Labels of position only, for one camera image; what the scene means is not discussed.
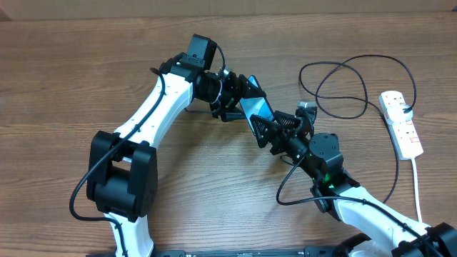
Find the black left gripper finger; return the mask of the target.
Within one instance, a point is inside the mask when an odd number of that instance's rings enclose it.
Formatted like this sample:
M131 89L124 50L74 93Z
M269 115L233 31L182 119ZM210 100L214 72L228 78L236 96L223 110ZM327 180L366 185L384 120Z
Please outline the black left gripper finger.
M231 122L235 120L244 120L246 119L246 115L242 111L229 111L229 112L223 112L221 114L221 120L223 122Z
M254 75L247 78L243 74L240 74L238 78L241 82L241 97L243 99L266 98L266 92L259 86Z

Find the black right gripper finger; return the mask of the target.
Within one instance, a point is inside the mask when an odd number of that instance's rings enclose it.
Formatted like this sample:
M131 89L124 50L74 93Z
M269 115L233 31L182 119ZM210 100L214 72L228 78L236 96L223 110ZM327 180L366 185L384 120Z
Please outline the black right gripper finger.
M282 132L280 124L256 114L251 115L249 121L253 126L253 133L259 148L264 148L268 143L273 147L279 145Z
M284 113L282 111L275 111L273 113L274 120L284 129L297 129L301 126L302 120L296 118L294 115Z

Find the Galaxy smartphone with blue screen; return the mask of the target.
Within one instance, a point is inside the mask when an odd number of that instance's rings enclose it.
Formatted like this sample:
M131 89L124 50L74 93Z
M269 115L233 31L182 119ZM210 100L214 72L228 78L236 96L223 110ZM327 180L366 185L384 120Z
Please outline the Galaxy smartphone with blue screen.
M269 121L274 120L273 110L271 109L266 97L258 97L258 98L250 98L250 99L242 98L239 103L246 116L246 120L253 132L253 135L256 135L253 124L251 123L251 120L250 120L250 118L253 114L260 116L264 119L267 119Z

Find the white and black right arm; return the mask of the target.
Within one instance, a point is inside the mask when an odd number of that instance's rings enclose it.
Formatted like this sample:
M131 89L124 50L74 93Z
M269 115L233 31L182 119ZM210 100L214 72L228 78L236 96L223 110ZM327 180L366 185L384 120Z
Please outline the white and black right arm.
M276 111L272 119L253 114L250 122L260 147L270 144L273 155L286 153L294 168L311 177L311 201L321 212L360 231L337 246L334 256L456 255L454 227L415 221L374 198L343 167L337 136L315 133L306 112L293 116Z

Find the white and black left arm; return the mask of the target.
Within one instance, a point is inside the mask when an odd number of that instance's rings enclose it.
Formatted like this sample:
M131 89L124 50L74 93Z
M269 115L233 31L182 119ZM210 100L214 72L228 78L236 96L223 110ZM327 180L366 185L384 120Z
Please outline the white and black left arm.
M135 114L115 132L99 131L91 142L89 170L82 178L87 198L114 234L114 256L152 256L147 214L158 188L157 149L176 117L194 99L205 101L223 122L271 120L273 111L254 76L209 70L221 48L195 34L188 50L152 69L156 85Z

